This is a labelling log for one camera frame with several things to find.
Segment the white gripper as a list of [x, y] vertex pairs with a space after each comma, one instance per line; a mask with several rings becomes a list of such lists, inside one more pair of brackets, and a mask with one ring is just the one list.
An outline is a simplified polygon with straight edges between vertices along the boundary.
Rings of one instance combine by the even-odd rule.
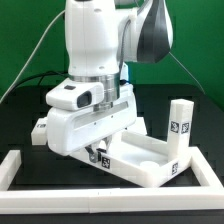
[[120, 98], [103, 112], [92, 107], [71, 112], [52, 107], [47, 115], [49, 148], [63, 156], [85, 148], [92, 163], [99, 161], [99, 153], [89, 146], [103, 139], [107, 151], [114, 133], [132, 125], [136, 120], [136, 101], [131, 84], [120, 87]]

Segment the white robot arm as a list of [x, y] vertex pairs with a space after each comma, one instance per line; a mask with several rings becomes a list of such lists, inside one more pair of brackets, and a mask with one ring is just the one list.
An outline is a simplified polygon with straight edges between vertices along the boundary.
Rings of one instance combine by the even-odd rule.
[[172, 24], [165, 0], [66, 0], [69, 77], [46, 95], [49, 148], [63, 156], [85, 149], [99, 161], [99, 143], [136, 120], [133, 86], [121, 84], [127, 62], [156, 63], [170, 51]]

